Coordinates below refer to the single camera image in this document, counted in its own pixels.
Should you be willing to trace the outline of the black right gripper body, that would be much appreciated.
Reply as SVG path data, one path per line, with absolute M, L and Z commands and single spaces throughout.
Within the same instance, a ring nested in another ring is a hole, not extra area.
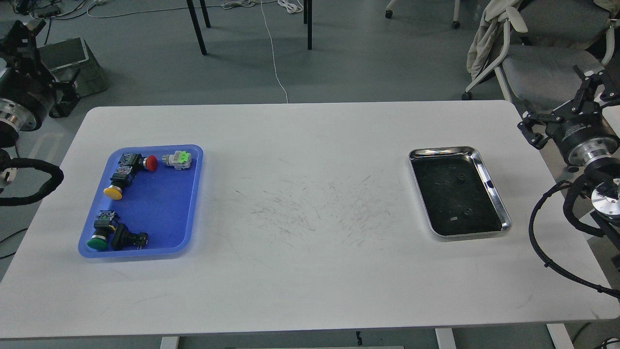
M 552 115 L 562 117 L 562 121 L 547 124 L 545 134 L 561 151 L 572 151 L 589 141 L 610 144 L 610 127 L 603 121 L 602 109 L 588 108 L 572 113 L 571 108 L 556 108 Z

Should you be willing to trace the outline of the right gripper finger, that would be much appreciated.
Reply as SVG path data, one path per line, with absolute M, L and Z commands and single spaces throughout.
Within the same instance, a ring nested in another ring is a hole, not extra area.
M 555 123 L 558 123 L 558 117 L 553 113 L 525 111 L 521 115 L 521 121 L 517 124 L 517 128 L 530 146 L 543 149 L 550 139 L 549 135 L 546 134 L 546 128 L 549 124 Z M 542 133 L 536 132 L 535 126 L 542 126 Z
M 581 79 L 581 84 L 572 99 L 572 113 L 595 113 L 619 105 L 619 89 L 606 69 L 587 75 L 577 65 L 572 68 Z

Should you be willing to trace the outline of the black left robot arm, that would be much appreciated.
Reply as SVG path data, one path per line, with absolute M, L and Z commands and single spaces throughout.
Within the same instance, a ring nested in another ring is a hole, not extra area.
M 79 71 L 64 81 L 49 71 L 37 47 L 37 35 L 46 26 L 42 19 L 15 21 L 1 39 L 1 59 L 6 67 L 0 78 L 1 189 L 13 183 L 17 171 L 33 169 L 49 178 L 37 192 L 24 197 L 2 197 L 3 207 L 17 207 L 41 201 L 63 181 L 59 166 L 40 159 L 11 156 L 20 133 L 38 130 L 47 117 L 65 118 L 80 101 L 76 90 Z

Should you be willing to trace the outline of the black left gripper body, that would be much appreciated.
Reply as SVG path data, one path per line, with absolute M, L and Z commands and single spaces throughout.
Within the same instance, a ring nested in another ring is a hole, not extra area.
M 7 67 L 0 78 L 1 122 L 13 132 L 31 132 L 42 125 L 55 98 L 46 84 Z

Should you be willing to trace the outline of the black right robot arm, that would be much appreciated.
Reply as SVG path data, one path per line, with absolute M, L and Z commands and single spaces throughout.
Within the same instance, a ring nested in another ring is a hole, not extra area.
M 545 192 L 535 204 L 529 218 L 528 234 L 533 250 L 550 268 L 564 278 L 597 292 L 619 297 L 617 289 L 583 280 L 549 257 L 536 240 L 534 224 L 545 201 L 565 190 L 562 211 L 576 230 L 594 237 L 607 237 L 619 246 L 619 137 L 603 117 L 603 109 L 619 104 L 619 90 L 604 69 L 584 73 L 573 70 L 580 78 L 575 96 L 549 113 L 536 112 L 528 101 L 518 124 L 529 145 L 540 150 L 553 141 L 564 162 L 581 167 L 583 173 L 574 181 L 561 180 Z

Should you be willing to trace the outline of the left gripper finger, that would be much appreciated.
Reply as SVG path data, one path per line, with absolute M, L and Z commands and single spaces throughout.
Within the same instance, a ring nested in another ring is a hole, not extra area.
M 55 97 L 49 117 L 53 119 L 67 118 L 73 112 L 80 101 L 80 95 L 76 91 L 76 80 L 79 75 L 80 68 L 75 69 L 75 71 L 68 71 L 68 75 L 64 75 L 68 78 L 67 80 L 53 79 L 48 85 Z
M 1 23 L 0 57 L 11 68 L 41 68 L 43 66 L 37 48 L 37 35 L 46 26 L 44 20 L 34 18 L 29 22 L 20 20 Z

